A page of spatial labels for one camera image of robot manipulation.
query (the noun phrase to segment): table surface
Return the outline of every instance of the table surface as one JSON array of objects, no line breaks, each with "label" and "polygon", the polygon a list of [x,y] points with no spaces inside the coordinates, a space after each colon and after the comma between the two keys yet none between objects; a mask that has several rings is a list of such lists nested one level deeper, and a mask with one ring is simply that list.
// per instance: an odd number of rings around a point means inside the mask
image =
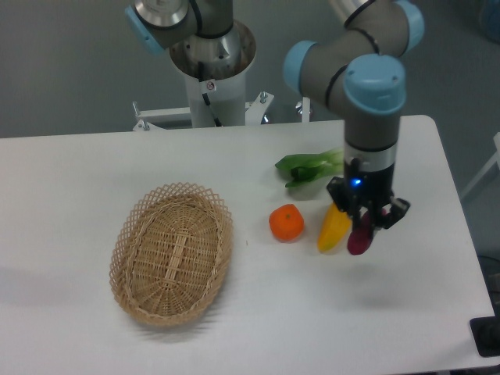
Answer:
[{"label": "table surface", "polygon": [[[316,250],[327,179],[287,191],[273,164],[342,146],[342,122],[0,140],[0,373],[411,373],[498,364],[469,320],[493,310],[434,121],[402,118],[394,190],[412,203],[369,251]],[[135,323],[109,286],[134,204],[174,182],[234,218],[224,286],[200,320]],[[306,224],[275,241],[268,215]]]}]

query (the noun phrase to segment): oval wicker basket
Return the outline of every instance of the oval wicker basket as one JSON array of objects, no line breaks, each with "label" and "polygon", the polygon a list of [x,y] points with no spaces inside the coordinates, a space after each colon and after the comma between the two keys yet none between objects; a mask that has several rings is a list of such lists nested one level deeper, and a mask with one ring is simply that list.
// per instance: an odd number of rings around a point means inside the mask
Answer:
[{"label": "oval wicker basket", "polygon": [[174,326],[212,303],[232,250],[224,201],[196,184],[148,193],[131,211],[112,254],[112,292],[141,323]]}]

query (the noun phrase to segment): yellow bell pepper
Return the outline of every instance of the yellow bell pepper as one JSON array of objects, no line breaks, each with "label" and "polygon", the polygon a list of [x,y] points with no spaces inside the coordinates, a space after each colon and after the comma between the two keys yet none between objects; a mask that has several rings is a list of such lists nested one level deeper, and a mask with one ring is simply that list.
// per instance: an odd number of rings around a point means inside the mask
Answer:
[{"label": "yellow bell pepper", "polygon": [[323,220],[320,236],[318,237],[318,250],[327,252],[337,245],[351,227],[351,220],[346,212],[340,212],[335,203],[330,208]]}]

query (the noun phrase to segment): orange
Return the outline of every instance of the orange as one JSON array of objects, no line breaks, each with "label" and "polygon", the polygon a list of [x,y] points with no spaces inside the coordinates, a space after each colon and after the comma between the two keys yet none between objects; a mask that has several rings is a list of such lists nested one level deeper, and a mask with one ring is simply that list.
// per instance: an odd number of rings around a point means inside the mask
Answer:
[{"label": "orange", "polygon": [[278,240],[292,241],[304,231],[304,218],[295,205],[282,205],[269,216],[269,226]]}]

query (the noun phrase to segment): blue joint cap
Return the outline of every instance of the blue joint cap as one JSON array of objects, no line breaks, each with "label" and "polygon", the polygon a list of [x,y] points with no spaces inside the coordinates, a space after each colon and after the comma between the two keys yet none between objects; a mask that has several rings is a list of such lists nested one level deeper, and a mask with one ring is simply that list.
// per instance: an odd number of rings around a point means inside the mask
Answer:
[{"label": "blue joint cap", "polygon": [[408,19],[409,25],[409,36],[408,36],[408,45],[406,46],[406,51],[409,51],[416,45],[420,43],[423,38],[423,34],[425,32],[425,23],[423,21],[422,13],[419,9],[409,2],[408,0],[398,0],[395,2],[403,8],[403,11],[406,14],[406,18]]},{"label": "blue joint cap", "polygon": [[287,57],[284,59],[283,64],[283,78],[284,81],[292,90],[301,93],[300,88],[300,74],[302,70],[302,63],[309,49],[315,45],[315,41],[300,41],[288,51]]},{"label": "blue joint cap", "polygon": [[348,65],[344,91],[349,101],[372,115],[391,115],[406,101],[405,68],[389,55],[363,55]]},{"label": "blue joint cap", "polygon": [[165,51],[156,39],[154,39],[146,26],[144,26],[131,6],[125,8],[125,16],[127,17],[128,23],[130,24],[130,27],[132,27],[134,34],[139,38],[139,41],[141,41],[150,53],[153,55],[159,55]]}]

